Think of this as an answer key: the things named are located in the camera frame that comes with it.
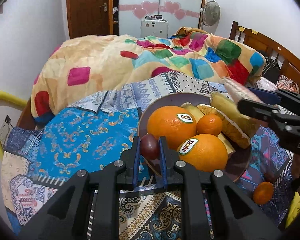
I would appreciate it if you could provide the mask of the black bag on bed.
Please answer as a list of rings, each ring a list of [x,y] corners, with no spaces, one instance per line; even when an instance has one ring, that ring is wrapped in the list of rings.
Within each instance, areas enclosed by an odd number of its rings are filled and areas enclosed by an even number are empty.
[[[262,71],[262,77],[266,78],[273,84],[276,84],[280,77],[280,67],[278,64],[279,54],[277,54],[275,59],[272,59],[265,51],[259,50],[258,52],[266,59],[266,64]]]

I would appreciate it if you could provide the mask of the dark brown round plate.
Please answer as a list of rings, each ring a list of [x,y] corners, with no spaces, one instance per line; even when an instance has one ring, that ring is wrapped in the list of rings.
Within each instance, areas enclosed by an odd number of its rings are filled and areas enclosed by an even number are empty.
[[[158,108],[166,105],[181,106],[183,103],[189,102],[194,106],[198,104],[208,105],[210,98],[202,94],[194,93],[174,93],[163,96],[151,103],[139,115],[138,136],[143,137],[147,134],[147,121],[150,115]],[[224,172],[234,182],[245,173],[251,159],[251,146],[243,149],[233,142],[229,137],[225,137],[232,145],[235,152],[229,157]]]

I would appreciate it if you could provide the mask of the small mandarin on plate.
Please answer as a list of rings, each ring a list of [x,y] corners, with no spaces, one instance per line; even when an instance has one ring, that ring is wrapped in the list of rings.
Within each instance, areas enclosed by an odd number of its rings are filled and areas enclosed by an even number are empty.
[[[197,122],[198,134],[211,134],[218,136],[222,131],[222,120],[215,114],[204,115]]]

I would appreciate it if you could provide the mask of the white wardrobe with pink hearts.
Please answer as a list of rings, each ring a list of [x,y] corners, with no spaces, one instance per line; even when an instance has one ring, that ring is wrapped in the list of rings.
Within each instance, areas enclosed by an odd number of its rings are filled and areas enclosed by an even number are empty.
[[[142,20],[161,15],[167,21],[170,37],[180,27],[199,27],[200,9],[205,0],[119,0],[119,35],[128,34],[141,37]]]

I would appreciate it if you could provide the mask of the white box appliance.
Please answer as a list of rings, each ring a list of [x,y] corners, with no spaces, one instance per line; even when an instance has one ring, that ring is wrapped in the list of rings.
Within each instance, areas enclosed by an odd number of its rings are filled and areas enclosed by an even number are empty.
[[[141,20],[140,37],[154,36],[159,38],[168,37],[168,21],[163,18],[145,17]]]

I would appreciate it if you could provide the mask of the large orange front Dole sticker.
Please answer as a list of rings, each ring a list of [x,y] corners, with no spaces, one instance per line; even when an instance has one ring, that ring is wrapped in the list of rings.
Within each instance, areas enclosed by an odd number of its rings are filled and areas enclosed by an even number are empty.
[[[177,149],[180,160],[203,172],[225,169],[228,152],[223,142],[211,134],[199,134],[187,139]]]

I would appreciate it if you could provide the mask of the large orange rear Dole sticker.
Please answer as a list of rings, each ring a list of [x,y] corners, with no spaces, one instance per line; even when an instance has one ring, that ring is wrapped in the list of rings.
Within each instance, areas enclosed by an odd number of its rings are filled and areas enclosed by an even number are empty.
[[[164,106],[156,109],[147,121],[147,133],[159,139],[165,137],[168,147],[176,150],[186,139],[197,133],[197,122],[186,109]]]

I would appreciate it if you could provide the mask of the small mandarin orange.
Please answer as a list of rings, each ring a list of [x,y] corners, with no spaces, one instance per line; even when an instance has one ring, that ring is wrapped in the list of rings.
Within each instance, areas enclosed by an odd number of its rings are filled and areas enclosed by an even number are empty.
[[[260,183],[253,192],[253,200],[258,205],[264,205],[269,202],[274,194],[272,183],[264,181]]]

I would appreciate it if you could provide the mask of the cut baguette bread piece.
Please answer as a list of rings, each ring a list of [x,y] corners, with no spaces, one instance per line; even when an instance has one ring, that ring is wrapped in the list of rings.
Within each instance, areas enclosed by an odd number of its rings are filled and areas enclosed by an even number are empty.
[[[228,158],[230,158],[232,156],[233,153],[235,153],[235,149],[234,147],[230,144],[230,141],[228,139],[226,139],[226,137],[220,133],[218,135],[218,138],[222,141],[222,143],[224,144],[226,150],[227,150],[227,153],[228,153]]]

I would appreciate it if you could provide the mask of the white standing fan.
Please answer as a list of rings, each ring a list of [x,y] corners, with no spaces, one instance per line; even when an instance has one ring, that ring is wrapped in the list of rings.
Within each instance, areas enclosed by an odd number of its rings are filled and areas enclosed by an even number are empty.
[[[221,9],[216,1],[209,1],[203,5],[200,9],[200,22],[199,27],[214,26],[220,18]]]

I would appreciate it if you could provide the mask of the large orange dole sticker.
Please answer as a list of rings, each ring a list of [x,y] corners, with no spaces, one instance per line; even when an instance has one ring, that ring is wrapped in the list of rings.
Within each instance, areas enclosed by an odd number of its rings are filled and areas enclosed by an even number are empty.
[[[225,169],[228,152],[223,142],[211,134],[199,134],[187,139],[177,149],[180,160],[203,172]]]
[[[197,133],[197,122],[186,109],[164,106],[156,109],[147,121],[147,133],[159,139],[165,137],[168,147],[176,150],[186,139]]]

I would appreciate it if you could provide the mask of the brown wooden door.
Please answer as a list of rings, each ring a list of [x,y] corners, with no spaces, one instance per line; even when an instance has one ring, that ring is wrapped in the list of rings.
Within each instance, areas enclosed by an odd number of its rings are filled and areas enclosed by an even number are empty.
[[[70,38],[110,34],[110,0],[66,0]]]

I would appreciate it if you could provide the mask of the wooden bed headboard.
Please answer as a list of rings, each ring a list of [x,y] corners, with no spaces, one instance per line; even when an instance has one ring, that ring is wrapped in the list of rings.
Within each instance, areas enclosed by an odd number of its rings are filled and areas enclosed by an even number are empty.
[[[300,59],[287,48],[258,31],[240,26],[236,21],[232,23],[229,38],[263,51],[268,58],[275,57],[275,62],[281,60],[280,74],[295,81],[300,92]]]

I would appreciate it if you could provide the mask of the colourful patchwork fleece blanket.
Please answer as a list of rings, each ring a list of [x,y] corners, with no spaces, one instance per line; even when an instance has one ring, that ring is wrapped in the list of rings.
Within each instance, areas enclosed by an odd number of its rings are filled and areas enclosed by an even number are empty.
[[[201,29],[182,27],[169,38],[88,35],[65,41],[49,57],[32,87],[31,114],[44,124],[68,105],[103,90],[175,70],[221,83],[245,85],[262,75],[266,60],[253,48]]]

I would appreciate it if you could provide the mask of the striped cloth on bed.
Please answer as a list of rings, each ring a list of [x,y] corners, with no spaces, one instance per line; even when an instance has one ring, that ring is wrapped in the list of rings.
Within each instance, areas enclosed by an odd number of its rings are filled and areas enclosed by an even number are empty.
[[[299,93],[298,84],[292,79],[286,77],[285,75],[279,76],[276,86],[278,89],[284,89],[294,93]]]

